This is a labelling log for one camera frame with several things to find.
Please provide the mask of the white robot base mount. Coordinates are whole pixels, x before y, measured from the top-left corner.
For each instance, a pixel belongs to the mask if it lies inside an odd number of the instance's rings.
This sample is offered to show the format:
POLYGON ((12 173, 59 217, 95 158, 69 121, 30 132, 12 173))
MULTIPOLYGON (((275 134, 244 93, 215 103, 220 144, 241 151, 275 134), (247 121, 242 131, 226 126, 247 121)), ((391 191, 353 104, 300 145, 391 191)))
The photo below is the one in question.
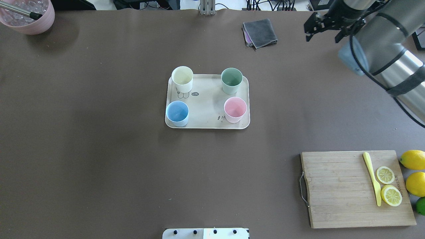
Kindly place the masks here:
POLYGON ((163 239, 249 239, 249 229, 243 227, 169 228, 163 239))

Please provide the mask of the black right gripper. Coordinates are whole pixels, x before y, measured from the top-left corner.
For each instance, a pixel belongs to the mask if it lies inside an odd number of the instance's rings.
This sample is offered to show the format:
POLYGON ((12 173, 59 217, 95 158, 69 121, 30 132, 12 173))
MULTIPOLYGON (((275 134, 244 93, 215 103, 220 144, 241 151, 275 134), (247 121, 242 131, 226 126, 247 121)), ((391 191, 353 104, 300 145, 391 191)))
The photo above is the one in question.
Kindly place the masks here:
POLYGON ((304 23, 304 33, 306 41, 317 33, 328 29, 340 29, 335 36, 335 43, 339 43, 344 37, 350 36, 350 28, 342 28, 352 25, 366 11, 365 0, 334 0, 327 14, 322 15, 319 12, 313 12, 304 23))

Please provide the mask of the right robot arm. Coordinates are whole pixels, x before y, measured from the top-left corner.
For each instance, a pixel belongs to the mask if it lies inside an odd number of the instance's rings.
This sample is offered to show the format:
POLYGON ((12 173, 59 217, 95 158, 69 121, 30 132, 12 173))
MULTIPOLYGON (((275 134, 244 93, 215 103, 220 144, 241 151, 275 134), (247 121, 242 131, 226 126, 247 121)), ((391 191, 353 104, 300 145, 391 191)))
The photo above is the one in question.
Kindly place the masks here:
POLYGON ((338 30, 335 42, 348 36, 338 55, 358 75, 366 75, 401 109, 424 126, 424 62, 402 44, 424 24, 423 0, 336 0, 329 11, 314 12, 304 23, 306 40, 338 30))

